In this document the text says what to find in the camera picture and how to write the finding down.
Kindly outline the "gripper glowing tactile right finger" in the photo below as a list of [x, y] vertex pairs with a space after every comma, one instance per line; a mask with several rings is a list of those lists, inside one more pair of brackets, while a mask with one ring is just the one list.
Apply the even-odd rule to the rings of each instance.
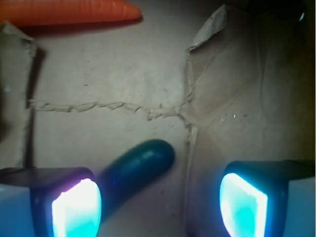
[[314, 237], [316, 166], [312, 160], [233, 161], [219, 190], [231, 237]]

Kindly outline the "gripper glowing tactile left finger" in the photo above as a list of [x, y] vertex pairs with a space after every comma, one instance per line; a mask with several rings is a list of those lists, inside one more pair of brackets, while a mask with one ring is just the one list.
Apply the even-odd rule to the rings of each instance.
[[0, 171], [2, 237], [95, 237], [101, 205], [99, 187], [88, 168]]

